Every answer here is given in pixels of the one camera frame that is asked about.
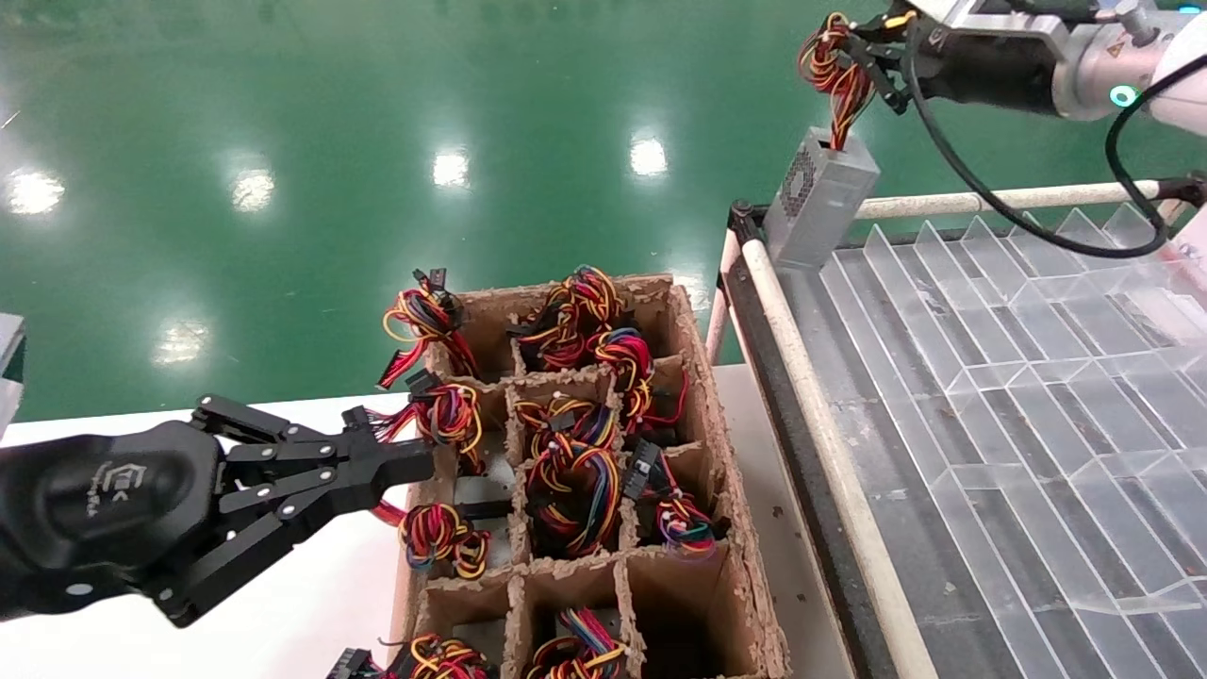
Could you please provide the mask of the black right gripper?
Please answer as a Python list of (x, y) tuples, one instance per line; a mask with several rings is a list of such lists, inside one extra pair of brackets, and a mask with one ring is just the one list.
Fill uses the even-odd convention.
[[(890, 8), (871, 19), (851, 23), (849, 49), (904, 43), (917, 17), (917, 8)], [(968, 35), (944, 27), (922, 27), (914, 65), (919, 89), (926, 99), (1044, 116), (1059, 113), (1053, 104), (1056, 57), (1038, 39)], [(902, 55), (863, 55), (861, 68), (871, 82), (871, 90), (890, 110), (909, 111), (912, 94), (904, 81)]]

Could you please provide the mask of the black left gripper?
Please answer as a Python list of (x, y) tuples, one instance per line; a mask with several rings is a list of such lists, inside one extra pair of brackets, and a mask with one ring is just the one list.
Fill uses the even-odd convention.
[[(323, 434), (208, 394), (192, 426), (4, 447), (2, 619), (145, 593), (185, 628), (337, 516), (435, 476), (431, 444), (380, 441), (363, 406), (342, 417), (343, 431)], [(234, 441), (225, 478), (257, 487), (250, 505), (212, 516), (214, 437)]]

